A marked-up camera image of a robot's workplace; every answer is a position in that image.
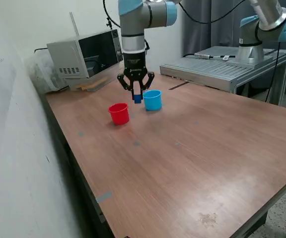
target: metal table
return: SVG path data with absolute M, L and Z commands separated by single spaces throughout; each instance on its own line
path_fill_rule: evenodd
M 266 55 L 273 56 L 273 61 L 258 69 L 230 66 L 222 60 L 197 59 L 194 56 L 187 56 L 172 63 L 161 65 L 160 73 L 222 91 L 236 93 L 238 87 L 274 69 L 277 51 L 271 49 L 264 49 L 264 51 Z M 237 47 L 214 46 L 199 53 L 211 56 L 231 56 L 237 55 L 237 52 Z M 286 50 L 280 50 L 278 69 L 270 93 L 270 103 L 281 105 L 285 89 Z

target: black cable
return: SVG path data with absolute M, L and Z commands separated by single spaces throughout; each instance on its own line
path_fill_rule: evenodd
M 34 50 L 34 53 L 36 53 L 36 51 L 46 50 L 46 49 L 48 49 L 48 48 L 39 48 L 39 49 L 35 49 L 35 50 Z
M 275 77 L 276 72 L 277 72 L 277 66 L 278 66 L 279 54 L 280 54 L 280 46 L 281 46 L 281 43 L 279 42 L 279 44 L 278 44 L 278 53 L 277 53 L 276 66 L 274 66 L 273 75 L 272 75 L 272 80 L 271 80 L 271 84 L 270 84 L 270 87 L 269 87 L 269 90 L 268 90 L 268 94 L 267 94 L 265 103 L 268 101 L 268 97 L 269 97 L 269 94 L 270 94 L 270 91 L 271 91 L 271 88 L 272 88 L 272 84 L 273 84 L 273 81 L 274 81 L 274 77 Z
M 104 8 L 104 11 L 105 11 L 105 14 L 107 15 L 107 17 L 110 19 L 110 21 L 112 21 L 112 23 L 114 25 L 116 25 L 117 27 L 121 28 L 120 25 L 118 23 L 116 23 L 114 20 L 112 20 L 112 18 L 109 16 L 109 13 L 107 11 L 107 7 L 105 5 L 105 0 L 103 0 L 103 8 Z
M 195 55 L 194 54 L 186 54 L 186 55 L 183 56 L 183 58 L 186 57 L 186 56 L 195 56 Z
M 198 21 L 198 20 L 195 20 L 194 18 L 192 18 L 192 16 L 190 14 L 188 14 L 188 12 L 184 9 L 183 5 L 181 3 L 179 3 L 179 5 L 181 6 L 181 8 L 183 9 L 183 11 L 186 13 L 186 15 L 194 22 L 197 22 L 199 24 L 210 24 L 210 23 L 214 23 L 214 22 L 217 22 L 221 19 L 223 19 L 224 17 L 228 16 L 230 13 L 232 13 L 232 11 L 234 11 L 240 4 L 242 4 L 244 1 L 246 0 L 242 0 L 241 2 L 239 2 L 236 6 L 233 7 L 233 9 L 231 9 L 229 12 L 227 12 L 225 15 L 221 16 L 220 18 L 214 20 L 214 21 L 211 21 L 211 22 L 201 22 L 201 21 Z
M 106 5 L 105 5 L 105 0 L 103 0 L 103 8 L 104 8 L 105 14 L 106 14 L 107 17 L 110 19 L 110 21 L 111 21 L 114 25 L 116 25 L 117 27 L 121 28 L 121 26 L 120 26 L 118 23 L 116 23 L 114 20 L 112 20 L 112 18 L 110 17 L 110 15 L 109 15 L 109 13 L 108 13 L 108 11 L 107 11 L 107 7 L 106 7 Z M 148 44 L 148 42 L 147 42 L 146 39 L 144 39 L 144 41 L 145 41 L 145 44 L 146 44 L 145 50 L 148 51 L 148 50 L 150 49 L 149 44 Z

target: white pipe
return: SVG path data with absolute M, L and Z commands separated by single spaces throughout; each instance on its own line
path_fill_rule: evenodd
M 71 17 L 71 21 L 72 21 L 72 24 L 73 24 L 73 27 L 74 27 L 75 34 L 77 36 L 79 36 L 78 28 L 77 28 L 77 25 L 76 25 L 76 23 L 74 21 L 74 17 L 73 17 L 72 11 L 70 12 L 70 17 Z

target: table leg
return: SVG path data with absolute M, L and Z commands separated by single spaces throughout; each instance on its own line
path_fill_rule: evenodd
M 248 238 L 267 221 L 268 213 L 265 213 L 244 235 L 243 238 Z
M 281 105 L 286 90 L 286 63 L 277 68 L 270 92 L 270 103 Z

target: blue cup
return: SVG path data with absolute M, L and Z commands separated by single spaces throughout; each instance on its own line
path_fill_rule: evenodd
M 162 108 L 162 92 L 150 90 L 143 94 L 144 104 L 147 111 L 157 111 Z

